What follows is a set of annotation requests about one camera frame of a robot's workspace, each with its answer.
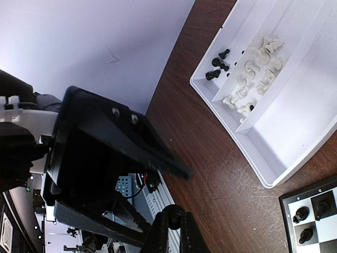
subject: white chess piece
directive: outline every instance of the white chess piece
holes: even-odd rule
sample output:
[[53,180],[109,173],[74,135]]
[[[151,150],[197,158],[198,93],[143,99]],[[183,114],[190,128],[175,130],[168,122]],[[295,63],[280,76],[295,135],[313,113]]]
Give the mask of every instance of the white chess piece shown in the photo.
[[232,99],[233,97],[229,95],[222,100],[222,103],[228,105],[231,110],[234,110],[235,105],[232,103]]
[[261,63],[262,65],[267,65],[269,63],[270,56],[264,48],[261,47],[258,50],[256,47],[250,47],[249,50],[252,52],[257,62]]
[[247,61],[247,62],[244,64],[244,68],[245,68],[246,70],[252,70],[252,71],[254,71],[254,72],[259,72],[259,71],[261,70],[258,66],[256,66],[256,65],[254,64],[254,61]]
[[249,80],[255,78],[255,72],[252,69],[242,71],[242,74]]
[[277,71],[281,70],[283,67],[283,59],[279,57],[279,59],[271,59],[270,64],[276,69]]
[[284,44],[284,40],[281,40],[281,39],[278,39],[278,38],[274,38],[274,39],[268,38],[268,39],[272,40],[272,41],[263,45],[263,47],[265,49],[267,49],[269,51],[269,53],[271,53],[271,54],[273,54],[276,49],[278,49],[280,46],[282,46]]
[[249,88],[247,89],[246,86],[245,86],[245,88],[239,89],[235,93],[234,98],[236,98],[237,100],[244,99],[247,96],[248,91],[249,91]]
[[246,86],[247,80],[246,80],[246,78],[244,78],[244,77],[242,77],[242,78],[239,78],[239,77],[238,77],[238,78],[235,79],[235,83],[236,83],[239,87],[243,88],[243,87]]
[[274,72],[272,72],[270,69],[265,69],[264,72],[265,72],[264,78],[267,79],[271,84],[276,79]]
[[238,113],[245,113],[246,112],[246,107],[242,106],[236,110]]

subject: white tray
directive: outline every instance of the white tray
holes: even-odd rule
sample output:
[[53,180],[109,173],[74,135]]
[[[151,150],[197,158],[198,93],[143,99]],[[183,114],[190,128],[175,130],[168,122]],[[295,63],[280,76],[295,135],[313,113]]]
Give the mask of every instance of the white tray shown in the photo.
[[[336,10],[333,0],[238,0],[190,79],[266,188],[295,174],[336,130]],[[277,55],[286,62],[264,96],[252,88],[239,100],[257,103],[240,123],[222,100],[237,90],[235,78],[254,59],[248,48],[262,46],[263,36],[285,40]],[[227,48],[229,71],[207,81],[205,73],[218,69],[212,60]]]

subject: cable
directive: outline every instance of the cable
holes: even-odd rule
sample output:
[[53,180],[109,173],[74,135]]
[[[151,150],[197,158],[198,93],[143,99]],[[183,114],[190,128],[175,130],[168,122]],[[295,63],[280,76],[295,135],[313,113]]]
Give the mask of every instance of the cable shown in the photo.
[[135,195],[132,195],[130,197],[126,197],[126,199],[131,199],[131,198],[137,197],[139,195],[139,193],[142,192],[142,190],[144,189],[144,187],[145,187],[145,184],[142,184],[142,186],[140,187],[139,191]]

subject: black chess piece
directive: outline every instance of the black chess piece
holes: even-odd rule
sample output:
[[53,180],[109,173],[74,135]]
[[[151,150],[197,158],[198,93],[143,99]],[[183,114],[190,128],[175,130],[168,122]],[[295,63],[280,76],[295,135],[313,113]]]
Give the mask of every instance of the black chess piece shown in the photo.
[[309,208],[308,207],[301,207],[299,210],[296,211],[295,216],[293,217],[294,223],[299,223],[302,220],[305,220],[309,215]]
[[213,78],[218,78],[221,73],[221,70],[210,71],[205,74],[206,79],[210,81]]
[[224,71],[228,71],[230,69],[230,67],[226,66],[224,63],[222,63],[219,58],[214,58],[212,60],[212,65],[214,67],[220,67]]
[[313,236],[314,232],[310,228],[306,228],[301,233],[300,244],[304,244],[306,241],[309,241]]
[[322,216],[325,215],[330,210],[330,204],[326,200],[318,203],[316,207],[316,220],[320,221]]
[[230,50],[227,48],[227,49],[225,50],[225,52],[219,54],[220,58],[223,59],[223,60],[226,59],[227,54],[228,54],[229,52],[230,52]]

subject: table surface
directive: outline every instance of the table surface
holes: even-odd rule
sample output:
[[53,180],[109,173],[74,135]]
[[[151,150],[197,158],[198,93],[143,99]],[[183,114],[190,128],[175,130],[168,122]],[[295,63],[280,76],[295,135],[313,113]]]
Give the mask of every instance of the table surface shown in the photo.
[[235,0],[196,0],[147,112],[167,146],[194,170],[165,176],[174,201],[193,212],[211,252],[288,252],[278,197],[336,172],[337,134],[286,183],[260,184],[189,79]]

